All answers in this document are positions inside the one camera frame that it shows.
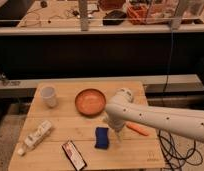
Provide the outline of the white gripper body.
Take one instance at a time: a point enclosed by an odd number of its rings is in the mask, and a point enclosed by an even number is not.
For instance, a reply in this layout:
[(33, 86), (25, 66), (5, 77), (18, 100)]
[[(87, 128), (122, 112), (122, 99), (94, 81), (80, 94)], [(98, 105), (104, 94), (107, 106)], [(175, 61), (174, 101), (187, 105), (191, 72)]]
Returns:
[(125, 126), (125, 121), (117, 119), (116, 117), (105, 116), (103, 122), (106, 123), (111, 129), (114, 130), (118, 140), (121, 139), (121, 131)]

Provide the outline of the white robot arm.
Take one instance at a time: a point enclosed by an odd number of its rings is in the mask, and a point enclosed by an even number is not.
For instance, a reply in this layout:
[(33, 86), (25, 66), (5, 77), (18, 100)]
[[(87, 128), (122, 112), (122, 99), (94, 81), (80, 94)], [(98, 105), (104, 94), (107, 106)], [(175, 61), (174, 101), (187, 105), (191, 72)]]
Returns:
[(105, 112), (116, 132), (131, 121), (204, 143), (204, 110), (135, 104), (133, 92), (120, 88), (106, 103)]

